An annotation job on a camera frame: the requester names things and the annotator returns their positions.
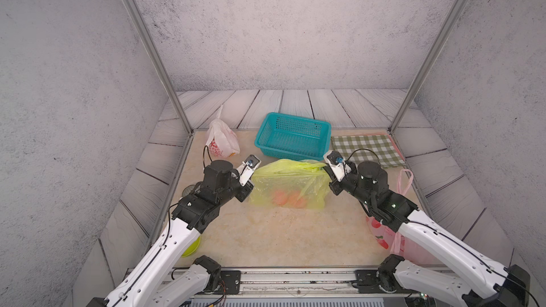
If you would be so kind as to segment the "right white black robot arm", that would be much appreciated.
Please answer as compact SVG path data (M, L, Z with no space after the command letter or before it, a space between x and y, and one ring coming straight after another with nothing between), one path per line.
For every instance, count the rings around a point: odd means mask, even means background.
M505 267L448 233L411 200L390 190L379 163L356 165L338 152L326 154L324 160L335 195L349 193L367 216L415 242L453 271L449 276L391 254L376 271L381 291L416 291L451 306L527 306L534 299L526 270Z

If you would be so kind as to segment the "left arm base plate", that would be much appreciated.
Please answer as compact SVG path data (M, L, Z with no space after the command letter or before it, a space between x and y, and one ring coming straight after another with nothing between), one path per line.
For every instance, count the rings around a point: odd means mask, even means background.
M217 271L209 277L209 281L203 291L198 295L238 295L240 293L242 272L239 270Z

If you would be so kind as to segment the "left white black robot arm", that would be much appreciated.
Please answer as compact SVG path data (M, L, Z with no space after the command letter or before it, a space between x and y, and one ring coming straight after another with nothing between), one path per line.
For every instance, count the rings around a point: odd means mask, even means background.
M181 306L220 283L221 265L201 256L183 276L162 283L183 253L220 215L231 199L243 202L254 186L251 177L261 161L250 155L238 168L215 160L203 170L203 180L174 204L168 225L131 274L105 298L93 298L89 306Z

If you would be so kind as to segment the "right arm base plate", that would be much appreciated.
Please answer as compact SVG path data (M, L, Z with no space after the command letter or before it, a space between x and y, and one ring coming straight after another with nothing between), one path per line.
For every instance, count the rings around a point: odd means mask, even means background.
M358 290L359 294L416 294L416 291L404 289L394 281L389 287L378 278L377 270L359 269L354 271L355 279L351 286Z

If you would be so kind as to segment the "yellow-green avocado plastic bag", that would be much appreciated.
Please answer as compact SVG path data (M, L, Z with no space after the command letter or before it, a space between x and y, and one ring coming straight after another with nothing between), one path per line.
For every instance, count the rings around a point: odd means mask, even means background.
M250 203L256 206L280 207L272 203L275 191L300 191L307 199L307 207L301 209L322 210L326 197L331 192L328 187L331 179L318 161L293 161L280 159L267 164L254 172L254 188L249 196Z

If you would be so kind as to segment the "red apple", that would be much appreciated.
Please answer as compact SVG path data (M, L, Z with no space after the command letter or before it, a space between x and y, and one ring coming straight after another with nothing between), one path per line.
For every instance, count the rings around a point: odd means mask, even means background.
M307 199L298 190L275 191L272 195L272 203L280 207L298 208L298 209L306 208L308 204Z

